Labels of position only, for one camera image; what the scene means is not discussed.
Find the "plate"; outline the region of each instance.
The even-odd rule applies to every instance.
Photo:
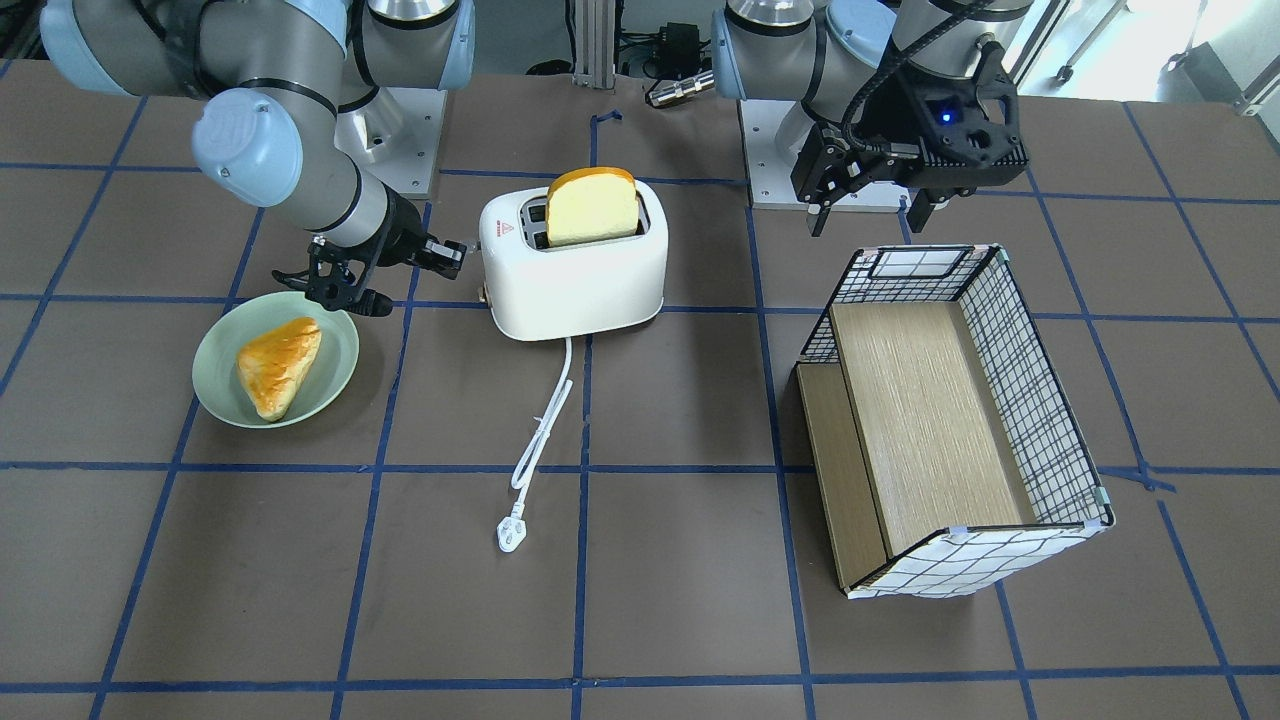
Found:
[[[315,318],[320,325],[320,350],[289,411],[268,423],[259,418],[241,387],[236,354],[255,337],[302,316]],[[306,420],[333,402],[351,380],[358,356],[360,336],[347,313],[330,313],[301,292],[274,292],[236,307],[209,328],[196,348],[191,382],[200,404],[219,420],[250,429],[283,428]]]

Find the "gray floor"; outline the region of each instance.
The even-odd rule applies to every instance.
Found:
[[[1009,249],[1119,525],[969,598],[850,602],[791,368],[899,218],[813,240],[750,209],[733,105],[643,87],[481,76],[449,108],[440,237],[593,156],[671,219],[667,307],[575,341],[508,556],[504,473],[561,346],[495,329],[477,260],[379,272],[402,302],[356,319],[329,409],[224,425],[195,347],[306,237],[193,172],[195,104],[0,65],[0,717],[1280,716],[1280,158],[1256,120],[1025,100],[1033,176],[913,240]]]

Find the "wooden panel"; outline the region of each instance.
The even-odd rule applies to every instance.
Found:
[[[796,377],[836,555],[836,577],[840,587],[847,588],[888,561],[867,461],[840,365],[800,364]]]
[[[951,525],[1034,520],[954,302],[832,307],[890,555]]]

